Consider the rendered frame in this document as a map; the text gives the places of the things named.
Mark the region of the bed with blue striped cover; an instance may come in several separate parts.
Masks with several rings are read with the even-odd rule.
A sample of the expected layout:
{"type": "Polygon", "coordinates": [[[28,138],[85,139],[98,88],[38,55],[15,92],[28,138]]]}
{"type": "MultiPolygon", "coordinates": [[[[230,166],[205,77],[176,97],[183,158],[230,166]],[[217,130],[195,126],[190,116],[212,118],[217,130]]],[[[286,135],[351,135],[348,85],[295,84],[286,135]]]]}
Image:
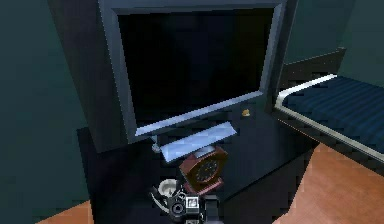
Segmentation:
{"type": "Polygon", "coordinates": [[[280,91],[274,115],[384,177],[384,88],[329,74],[280,91]]]}

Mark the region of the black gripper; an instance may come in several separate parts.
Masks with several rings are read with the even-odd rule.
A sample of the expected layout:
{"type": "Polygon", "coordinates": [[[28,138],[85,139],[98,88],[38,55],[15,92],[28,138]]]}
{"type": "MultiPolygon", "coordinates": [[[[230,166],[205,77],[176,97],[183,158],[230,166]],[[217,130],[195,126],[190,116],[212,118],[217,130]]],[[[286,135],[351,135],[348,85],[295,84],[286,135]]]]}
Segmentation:
{"type": "Polygon", "coordinates": [[[172,198],[166,202],[165,199],[156,197],[154,193],[150,193],[154,203],[165,213],[169,213],[169,217],[173,223],[183,223],[185,220],[185,197],[183,190],[174,191],[172,198]]]}

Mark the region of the black flat television set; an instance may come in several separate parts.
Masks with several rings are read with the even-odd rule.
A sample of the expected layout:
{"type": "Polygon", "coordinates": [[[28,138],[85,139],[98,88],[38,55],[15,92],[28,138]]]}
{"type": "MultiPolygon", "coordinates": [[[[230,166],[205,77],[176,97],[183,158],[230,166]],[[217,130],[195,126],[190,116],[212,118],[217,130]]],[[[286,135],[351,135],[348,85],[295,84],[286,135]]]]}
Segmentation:
{"type": "Polygon", "coordinates": [[[298,0],[47,0],[95,150],[168,162],[234,134],[268,95],[298,0]]]}

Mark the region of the brown wooden table clock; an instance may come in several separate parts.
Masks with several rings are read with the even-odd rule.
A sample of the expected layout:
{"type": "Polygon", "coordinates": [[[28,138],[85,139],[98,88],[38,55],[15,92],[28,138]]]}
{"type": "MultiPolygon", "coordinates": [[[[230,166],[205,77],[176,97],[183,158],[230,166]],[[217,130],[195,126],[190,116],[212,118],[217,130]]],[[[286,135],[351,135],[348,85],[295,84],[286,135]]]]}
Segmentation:
{"type": "Polygon", "coordinates": [[[184,189],[189,193],[204,195],[221,187],[224,184],[221,172],[227,159],[228,153],[218,146],[199,157],[189,155],[179,166],[185,178],[184,189]]]}

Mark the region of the black television cabinet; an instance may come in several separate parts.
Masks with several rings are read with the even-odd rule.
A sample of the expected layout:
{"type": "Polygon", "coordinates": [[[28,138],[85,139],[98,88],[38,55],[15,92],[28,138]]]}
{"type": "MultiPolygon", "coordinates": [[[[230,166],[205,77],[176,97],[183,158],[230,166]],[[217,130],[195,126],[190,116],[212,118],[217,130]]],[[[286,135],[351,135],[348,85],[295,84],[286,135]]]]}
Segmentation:
{"type": "MultiPolygon", "coordinates": [[[[237,134],[220,143],[229,154],[218,189],[225,224],[272,224],[287,212],[316,143],[251,107],[230,112],[237,134]]],[[[99,153],[90,131],[77,131],[95,224],[171,224],[152,203],[150,188],[180,178],[176,160],[166,163],[143,140],[99,153]]]]}

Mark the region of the white coffee mug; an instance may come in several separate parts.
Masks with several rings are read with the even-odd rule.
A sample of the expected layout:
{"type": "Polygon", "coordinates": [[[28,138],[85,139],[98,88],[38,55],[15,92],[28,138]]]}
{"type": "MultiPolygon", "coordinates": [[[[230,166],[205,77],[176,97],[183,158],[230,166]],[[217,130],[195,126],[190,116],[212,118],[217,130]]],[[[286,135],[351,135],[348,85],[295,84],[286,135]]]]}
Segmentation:
{"type": "Polygon", "coordinates": [[[180,191],[179,182],[176,179],[165,179],[158,187],[160,195],[170,198],[180,191]]]}

